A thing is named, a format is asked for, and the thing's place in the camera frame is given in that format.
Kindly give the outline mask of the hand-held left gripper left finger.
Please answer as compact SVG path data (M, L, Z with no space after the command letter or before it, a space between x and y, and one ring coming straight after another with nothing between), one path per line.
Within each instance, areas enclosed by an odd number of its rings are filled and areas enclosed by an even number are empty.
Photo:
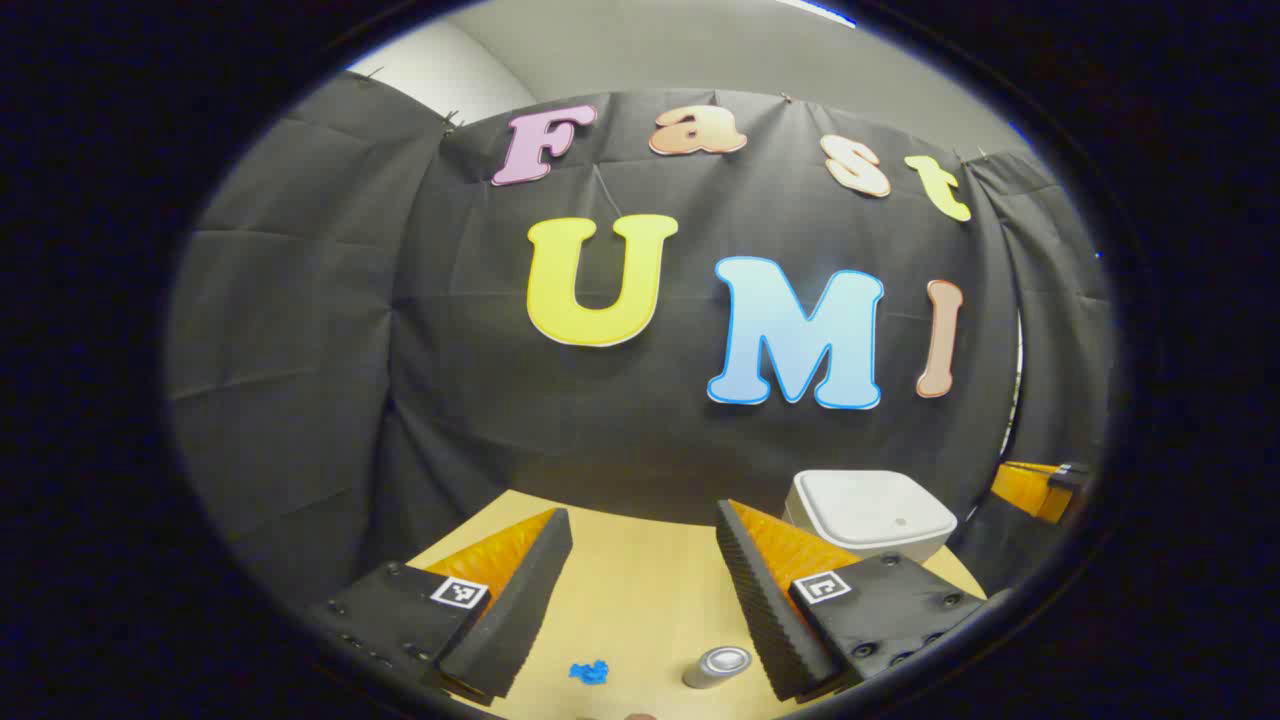
M306 618L399 691L490 705L526 664L572 547L568 511L553 507L425 569L387 562Z

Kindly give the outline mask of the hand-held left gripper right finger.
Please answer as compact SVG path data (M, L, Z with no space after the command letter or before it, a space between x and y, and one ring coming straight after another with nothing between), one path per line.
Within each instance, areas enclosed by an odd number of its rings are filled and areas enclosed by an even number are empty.
M895 551L856 556L735 500L716 539L765 676L805 703L938 644L986 600Z

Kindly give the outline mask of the silver pop can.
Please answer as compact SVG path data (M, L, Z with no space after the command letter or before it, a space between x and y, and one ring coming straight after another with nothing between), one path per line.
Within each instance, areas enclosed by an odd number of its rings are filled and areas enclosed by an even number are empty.
M681 682L691 689L710 689L741 675L751 664L753 656L744 647L717 646L687 665Z

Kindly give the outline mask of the white desktop garbage bin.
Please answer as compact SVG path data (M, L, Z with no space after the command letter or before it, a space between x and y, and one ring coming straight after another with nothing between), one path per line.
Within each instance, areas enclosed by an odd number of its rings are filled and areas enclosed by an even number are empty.
M783 503L787 523L856 556L936 555L959 520L913 478L886 470L805 470Z

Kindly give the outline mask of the wooden desktop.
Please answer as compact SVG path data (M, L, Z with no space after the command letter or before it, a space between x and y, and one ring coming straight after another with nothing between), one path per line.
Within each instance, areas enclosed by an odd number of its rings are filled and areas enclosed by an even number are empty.
M538 638L511 692L488 712L504 720L776 720L801 705L774 697L759 662L712 689L684 669L724 644L751 650L713 527L568 506L573 547ZM608 662L605 684L568 676Z

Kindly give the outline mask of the black backdrop cloth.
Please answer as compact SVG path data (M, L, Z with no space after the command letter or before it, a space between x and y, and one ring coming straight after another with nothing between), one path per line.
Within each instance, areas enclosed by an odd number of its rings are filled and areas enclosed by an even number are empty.
M508 489L709 525L719 498L778 512L801 470L884 469L957 516L983 589L1029 577L1065 527L988 498L997 461L1094 461L1116 365L1100 236L1059 178L764 95L582 104L550 173L502 187L504 117L447 132L346 74L215 192L165 387L250 575L316 603ZM735 256L777 263L805 309L836 272L883 283L876 407L707 395Z

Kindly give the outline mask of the ceiling light panel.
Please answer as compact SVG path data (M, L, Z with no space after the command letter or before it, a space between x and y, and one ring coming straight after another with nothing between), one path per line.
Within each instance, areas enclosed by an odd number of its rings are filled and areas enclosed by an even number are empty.
M846 15L833 12L826 6L814 3L808 3L806 0L776 0L776 1L782 5L791 6L794 9L799 9L812 15L833 22L842 27L847 27L851 29L855 29L858 27L858 23L854 19L847 18Z

